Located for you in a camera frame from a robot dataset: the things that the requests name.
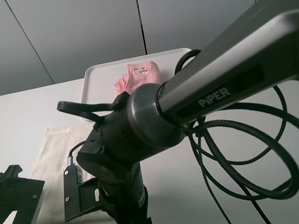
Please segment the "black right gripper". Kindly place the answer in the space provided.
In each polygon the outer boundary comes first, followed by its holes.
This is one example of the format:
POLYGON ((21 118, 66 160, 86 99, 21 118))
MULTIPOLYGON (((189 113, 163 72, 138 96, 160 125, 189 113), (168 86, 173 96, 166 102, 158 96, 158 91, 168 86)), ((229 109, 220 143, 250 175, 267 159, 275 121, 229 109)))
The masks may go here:
POLYGON ((133 166, 129 176, 119 184, 100 182, 95 177, 83 182, 79 186, 81 216, 103 211, 116 224, 152 224, 147 214, 148 193, 143 184, 141 166, 133 166))

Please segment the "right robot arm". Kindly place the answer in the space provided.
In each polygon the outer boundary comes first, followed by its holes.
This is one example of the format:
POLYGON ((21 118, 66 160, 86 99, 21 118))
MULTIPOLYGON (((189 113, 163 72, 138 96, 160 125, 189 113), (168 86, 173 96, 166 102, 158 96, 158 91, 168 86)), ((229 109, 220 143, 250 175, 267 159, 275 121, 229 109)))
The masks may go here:
POLYGON ((277 109, 244 99, 287 80, 299 81, 299 0, 258 0, 204 50, 179 60, 167 82, 144 84, 121 93, 111 104, 59 102, 57 109, 94 122, 87 139, 74 148, 64 173, 66 222, 96 211, 117 224, 152 224, 141 161, 179 144, 190 144, 198 163, 217 161, 241 187, 241 199, 289 199, 299 190, 299 166, 278 138, 241 122, 206 121, 222 109, 245 109, 281 118, 299 129, 287 105, 277 109), (250 134, 275 151, 290 178, 273 190, 255 185, 235 170, 209 134, 228 127, 250 134))

